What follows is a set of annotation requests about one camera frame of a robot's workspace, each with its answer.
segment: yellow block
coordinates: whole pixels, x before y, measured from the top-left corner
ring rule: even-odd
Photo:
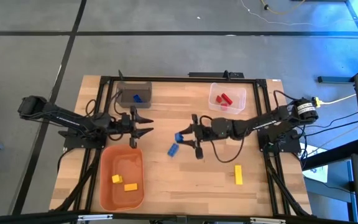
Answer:
[[[114,184],[122,183],[122,176],[120,175],[114,175],[111,177],[111,179]]]
[[[234,176],[236,177],[236,184],[242,185],[241,165],[235,165],[234,166]]]
[[[124,185],[124,191],[137,190],[137,184]]]

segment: small block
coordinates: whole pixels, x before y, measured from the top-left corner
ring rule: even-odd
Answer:
[[[242,170],[241,165],[234,166],[234,176],[236,177],[236,184],[242,185]]]
[[[218,103],[221,103],[221,102],[222,102],[222,98],[221,98],[220,96],[216,96],[216,101],[217,101]]]
[[[222,103],[221,104],[221,110],[227,111],[227,103]]]
[[[134,100],[136,103],[143,103],[142,99],[140,98],[140,96],[138,94],[134,95]]]
[[[231,101],[231,99],[224,93],[222,93],[222,98],[224,99],[224,101],[229,103],[229,105],[231,105],[233,103],[233,101]]]
[[[168,150],[168,156],[173,157],[178,152],[179,145],[173,143],[171,148]]]
[[[125,184],[124,191],[137,190],[137,184]]]
[[[183,141],[183,135],[181,135],[180,133],[176,133],[175,134],[175,141],[176,142],[182,142]]]
[[[111,177],[111,179],[114,184],[122,183],[122,176],[120,175],[114,175]]]

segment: blue block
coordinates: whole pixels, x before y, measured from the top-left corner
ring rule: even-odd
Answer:
[[[179,145],[173,143],[171,148],[168,151],[168,156],[170,156],[170,157],[175,156],[175,154],[178,152],[178,149],[179,149]]]
[[[181,135],[180,133],[176,133],[175,134],[175,141],[176,142],[182,142],[183,141],[183,135]]]
[[[136,103],[143,103],[142,99],[139,97],[138,94],[134,95],[134,100]]]

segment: red block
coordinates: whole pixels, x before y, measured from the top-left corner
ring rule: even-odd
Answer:
[[[226,94],[224,94],[224,93],[222,93],[222,98],[223,98],[227,103],[229,103],[229,105],[231,105],[231,104],[233,103],[233,101],[231,101],[230,98],[229,98]]]
[[[221,98],[220,96],[216,96],[216,101],[217,101],[218,103],[221,103],[221,102],[222,102],[222,98]]]
[[[227,111],[227,103],[222,103],[221,104],[221,110]]]

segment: clear plastic container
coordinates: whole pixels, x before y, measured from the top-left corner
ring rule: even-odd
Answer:
[[[227,103],[224,100],[220,103],[216,101],[216,97],[225,93],[230,100],[233,101],[231,105],[221,106],[222,103]],[[215,111],[222,111],[230,114],[239,114],[246,107],[246,89],[245,88],[233,88],[220,86],[217,83],[211,84],[209,91],[209,108]]]

